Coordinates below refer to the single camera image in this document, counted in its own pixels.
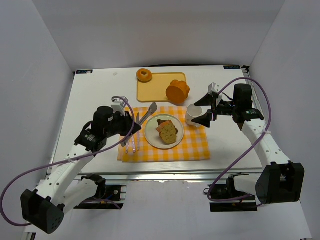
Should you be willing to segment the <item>red crusted bread piece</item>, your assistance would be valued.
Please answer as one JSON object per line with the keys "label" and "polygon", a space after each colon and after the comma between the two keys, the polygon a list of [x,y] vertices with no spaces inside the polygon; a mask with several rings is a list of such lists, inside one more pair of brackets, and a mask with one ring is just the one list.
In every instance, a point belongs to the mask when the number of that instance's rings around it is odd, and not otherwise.
{"label": "red crusted bread piece", "polygon": [[158,127],[156,128],[156,130],[160,133],[162,128],[165,127],[168,124],[171,124],[172,121],[171,120],[162,120],[162,119],[158,119],[157,120],[158,123]]}

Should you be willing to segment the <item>stainless steel tongs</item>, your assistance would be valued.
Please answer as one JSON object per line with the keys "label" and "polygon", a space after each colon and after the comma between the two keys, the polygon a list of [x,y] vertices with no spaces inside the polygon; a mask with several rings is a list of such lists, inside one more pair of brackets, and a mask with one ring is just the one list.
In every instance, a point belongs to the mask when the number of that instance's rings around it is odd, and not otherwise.
{"label": "stainless steel tongs", "polygon": [[[142,124],[143,124],[150,116],[152,116],[152,115],[157,111],[157,109],[158,109],[157,104],[156,104],[155,102],[153,102],[153,103],[150,105],[150,107],[148,108],[146,114],[145,114],[139,121],[135,121],[135,123],[138,124],[139,126],[142,126]],[[132,133],[129,135],[129,137],[128,137],[125,141],[123,141],[120,145],[121,145],[122,147],[125,147],[126,144],[130,141],[130,139],[132,138],[132,136],[133,136],[134,134],[135,134],[135,133],[132,132]]]}

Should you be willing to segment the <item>seeded bread slice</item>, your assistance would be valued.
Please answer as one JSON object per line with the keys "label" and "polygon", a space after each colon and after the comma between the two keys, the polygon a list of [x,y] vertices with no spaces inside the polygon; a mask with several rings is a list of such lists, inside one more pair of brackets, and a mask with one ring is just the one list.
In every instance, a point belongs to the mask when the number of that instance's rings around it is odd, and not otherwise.
{"label": "seeded bread slice", "polygon": [[159,136],[165,144],[169,145],[175,143],[177,141],[177,134],[174,124],[169,123],[168,125],[164,126],[159,132]]}

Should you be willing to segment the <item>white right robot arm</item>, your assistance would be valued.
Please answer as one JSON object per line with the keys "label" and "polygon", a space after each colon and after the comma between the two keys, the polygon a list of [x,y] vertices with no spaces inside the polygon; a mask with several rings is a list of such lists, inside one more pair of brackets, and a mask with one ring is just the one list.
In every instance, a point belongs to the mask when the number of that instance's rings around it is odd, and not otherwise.
{"label": "white right robot arm", "polygon": [[208,195],[213,202],[240,200],[255,196],[263,204],[297,202],[300,199],[305,169],[292,162],[279,148],[267,131],[269,124],[262,113],[253,107],[253,90],[249,84],[234,86],[233,97],[228,101],[219,94],[219,86],[212,83],[207,94],[195,103],[210,106],[202,116],[193,119],[210,127],[218,115],[231,116],[241,132],[248,138],[262,166],[262,173],[236,173],[228,176],[225,185],[212,185]]}

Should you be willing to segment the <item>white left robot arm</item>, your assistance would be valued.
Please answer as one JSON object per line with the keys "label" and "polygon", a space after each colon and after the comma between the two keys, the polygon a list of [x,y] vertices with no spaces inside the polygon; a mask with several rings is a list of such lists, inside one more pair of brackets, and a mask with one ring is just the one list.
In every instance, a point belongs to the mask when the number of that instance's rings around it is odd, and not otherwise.
{"label": "white left robot arm", "polygon": [[67,212],[89,198],[105,194],[106,180],[97,175],[84,176],[78,186],[70,188],[74,178],[105,148],[107,139],[115,135],[130,136],[141,130],[128,111],[115,111],[100,106],[75,139],[65,163],[61,163],[34,190],[21,197],[22,217],[47,234],[61,225]]}

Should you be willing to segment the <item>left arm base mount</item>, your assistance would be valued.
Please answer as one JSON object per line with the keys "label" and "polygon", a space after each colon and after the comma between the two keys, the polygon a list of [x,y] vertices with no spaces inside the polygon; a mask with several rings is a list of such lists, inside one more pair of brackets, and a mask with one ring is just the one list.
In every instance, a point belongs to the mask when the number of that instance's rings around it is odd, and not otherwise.
{"label": "left arm base mount", "polygon": [[124,206],[127,186],[107,184],[102,197],[90,197],[75,206],[78,210],[121,210]]}

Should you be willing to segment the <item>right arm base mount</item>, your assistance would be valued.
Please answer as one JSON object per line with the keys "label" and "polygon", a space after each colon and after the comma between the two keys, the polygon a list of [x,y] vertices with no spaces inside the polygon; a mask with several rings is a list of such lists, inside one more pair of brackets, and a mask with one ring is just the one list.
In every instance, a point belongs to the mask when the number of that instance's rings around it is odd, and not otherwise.
{"label": "right arm base mount", "polygon": [[[234,178],[245,176],[247,173],[235,173],[228,176],[225,184],[216,184],[210,192],[210,197],[216,200],[238,198],[246,195],[245,192],[237,191],[234,187]],[[211,202],[210,211],[212,213],[231,213],[231,212],[257,212],[258,207],[256,197],[238,199],[236,201]]]}

